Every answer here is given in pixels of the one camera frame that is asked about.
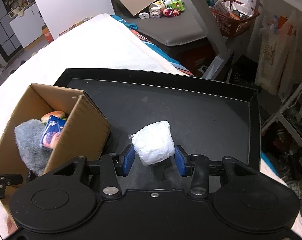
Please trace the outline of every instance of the white blanket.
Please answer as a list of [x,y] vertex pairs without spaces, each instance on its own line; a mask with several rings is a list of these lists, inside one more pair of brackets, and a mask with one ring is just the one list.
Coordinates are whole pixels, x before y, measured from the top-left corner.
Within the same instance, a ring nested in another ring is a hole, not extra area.
[[[0,138],[27,86],[32,82],[53,85],[66,68],[121,68],[182,74],[122,23],[107,14],[98,15],[41,49],[0,86]],[[263,160],[260,171],[280,180]],[[8,236],[7,217],[0,202],[3,238]],[[300,215],[292,229],[302,236]]]

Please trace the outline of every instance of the white plastic bag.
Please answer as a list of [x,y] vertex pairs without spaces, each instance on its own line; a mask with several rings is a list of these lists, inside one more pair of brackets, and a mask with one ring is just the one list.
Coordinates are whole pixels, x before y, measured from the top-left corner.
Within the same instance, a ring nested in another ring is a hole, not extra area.
[[278,93],[283,67],[294,40],[293,35],[287,34],[294,33],[296,22],[296,12],[293,11],[276,33],[270,28],[261,29],[262,43],[255,84],[273,95]]
[[293,35],[293,42],[287,54],[287,59],[284,64],[283,74],[281,79],[280,88],[278,91],[278,96],[280,97],[282,103],[291,95],[293,83],[294,83],[294,64],[296,59],[296,51],[298,47],[298,39],[300,32],[300,25],[302,22],[302,16],[298,20],[295,26],[295,32]]
[[174,155],[174,143],[168,121],[150,124],[132,135],[135,152],[142,164],[161,162]]

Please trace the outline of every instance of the spray can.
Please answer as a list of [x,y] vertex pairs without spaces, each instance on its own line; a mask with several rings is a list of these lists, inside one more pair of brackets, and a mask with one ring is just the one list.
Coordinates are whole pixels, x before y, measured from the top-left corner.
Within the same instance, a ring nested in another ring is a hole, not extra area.
[[214,6],[209,6],[210,9],[215,10],[225,16],[230,16],[228,9],[224,6],[221,0],[213,0]]
[[157,1],[154,3],[151,3],[150,8],[160,7],[161,10],[163,11],[164,9],[171,7],[171,3],[174,1],[178,1],[178,0],[160,0],[160,1]]

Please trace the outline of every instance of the gray cushion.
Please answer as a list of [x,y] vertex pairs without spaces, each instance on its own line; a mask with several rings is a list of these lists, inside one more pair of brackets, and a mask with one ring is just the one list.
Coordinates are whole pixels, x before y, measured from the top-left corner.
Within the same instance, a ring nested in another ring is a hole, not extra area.
[[140,33],[166,46],[188,44],[206,37],[188,8],[185,8],[179,16],[171,18],[162,16],[161,18],[132,19],[119,11],[117,15],[128,23],[135,22]]

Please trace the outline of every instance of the toy figure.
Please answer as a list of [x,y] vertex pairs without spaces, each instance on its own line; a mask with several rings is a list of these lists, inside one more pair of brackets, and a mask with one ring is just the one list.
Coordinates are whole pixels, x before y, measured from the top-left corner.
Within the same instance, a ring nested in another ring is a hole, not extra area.
[[162,10],[160,7],[150,8],[150,17],[151,18],[160,18],[162,16]]
[[179,10],[181,12],[184,11],[184,6],[183,6],[181,0],[172,2],[171,3],[171,8],[172,9],[177,9],[177,10]]
[[180,14],[179,10],[173,10],[172,8],[167,8],[163,10],[163,15],[166,17],[178,16]]

